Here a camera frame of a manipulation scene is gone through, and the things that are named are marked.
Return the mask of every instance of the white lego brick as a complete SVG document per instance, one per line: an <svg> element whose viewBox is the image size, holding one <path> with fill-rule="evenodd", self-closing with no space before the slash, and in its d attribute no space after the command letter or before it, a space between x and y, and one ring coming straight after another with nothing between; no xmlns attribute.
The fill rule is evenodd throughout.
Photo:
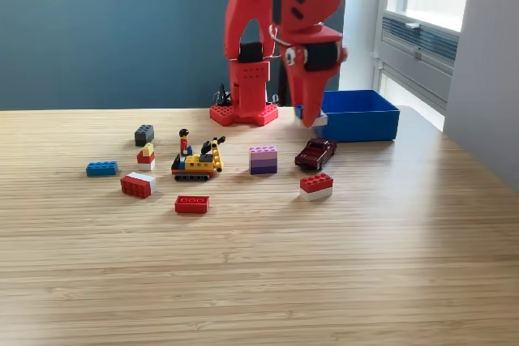
<svg viewBox="0 0 519 346"><path fill-rule="evenodd" d="M307 202L313 202L314 200L325 198L326 196L330 196L332 192L333 187L326 188L324 190L317 190L316 192L312 192L310 194L307 193L305 190L299 188L299 195Z"/></svg>
<svg viewBox="0 0 519 346"><path fill-rule="evenodd" d="M140 174L136 172L132 172L128 174L128 177L137 178L139 180L144 180L145 182L149 182L149 186L152 190L152 193L157 190L157 180L154 177L146 176L145 174Z"/></svg>
<svg viewBox="0 0 519 346"><path fill-rule="evenodd" d="M302 120L299 119L298 117L296 117L296 119L298 121L298 124L301 127L304 127L304 125L302 124ZM328 115L326 115L326 113L324 113L324 111L321 110L321 114L314 120L311 127L326 126L327 124L328 124Z"/></svg>
<svg viewBox="0 0 519 346"><path fill-rule="evenodd" d="M150 171L155 169L155 160L152 161L151 164L137 164L139 166L139 170Z"/></svg>

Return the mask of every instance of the toy car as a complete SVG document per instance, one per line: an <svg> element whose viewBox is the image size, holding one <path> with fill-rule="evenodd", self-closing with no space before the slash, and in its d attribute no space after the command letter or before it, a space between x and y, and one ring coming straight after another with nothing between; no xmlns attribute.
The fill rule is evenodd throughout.
<svg viewBox="0 0 519 346"><path fill-rule="evenodd" d="M295 157L295 164L303 168L321 170L326 161L335 154L337 142L329 139L311 139Z"/></svg>

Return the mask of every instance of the pink lego brick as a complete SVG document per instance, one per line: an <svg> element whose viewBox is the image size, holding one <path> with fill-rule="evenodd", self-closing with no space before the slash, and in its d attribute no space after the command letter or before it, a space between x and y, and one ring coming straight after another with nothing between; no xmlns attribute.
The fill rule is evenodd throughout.
<svg viewBox="0 0 519 346"><path fill-rule="evenodd" d="M249 161L274 160L277 158L275 146L253 146L249 148Z"/></svg>

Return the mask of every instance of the red robot arm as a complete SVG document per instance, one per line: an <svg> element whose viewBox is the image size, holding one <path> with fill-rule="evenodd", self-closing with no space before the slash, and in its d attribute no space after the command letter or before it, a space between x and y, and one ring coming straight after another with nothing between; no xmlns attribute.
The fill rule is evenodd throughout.
<svg viewBox="0 0 519 346"><path fill-rule="evenodd" d="M347 52L342 35L324 26L342 0L229 0L225 15L225 56L229 59L231 106L215 105L211 117L228 126L252 122L264 126L277 117L265 103L265 87L275 44L285 62L293 105L303 105L303 124L320 114L324 89ZM242 33L257 19L260 42L243 45Z"/></svg>

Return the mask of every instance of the stacked lego bricks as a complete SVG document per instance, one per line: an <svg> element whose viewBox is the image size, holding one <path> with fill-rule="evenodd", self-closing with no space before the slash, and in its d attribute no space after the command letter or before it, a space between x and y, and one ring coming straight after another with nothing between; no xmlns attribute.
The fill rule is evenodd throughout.
<svg viewBox="0 0 519 346"><path fill-rule="evenodd" d="M277 148L275 146L250 147L249 170L251 174L277 173Z"/></svg>
<svg viewBox="0 0 519 346"><path fill-rule="evenodd" d="M333 179L326 173L302 178L299 182L299 194L307 202L325 198L332 194Z"/></svg>
<svg viewBox="0 0 519 346"><path fill-rule="evenodd" d="M133 172L121 179L121 189L124 194L146 199L157 190L157 180L154 177Z"/></svg>
<svg viewBox="0 0 519 346"><path fill-rule="evenodd" d="M155 150L152 143L146 143L143 150L137 155L137 165L139 170L154 170L155 169Z"/></svg>

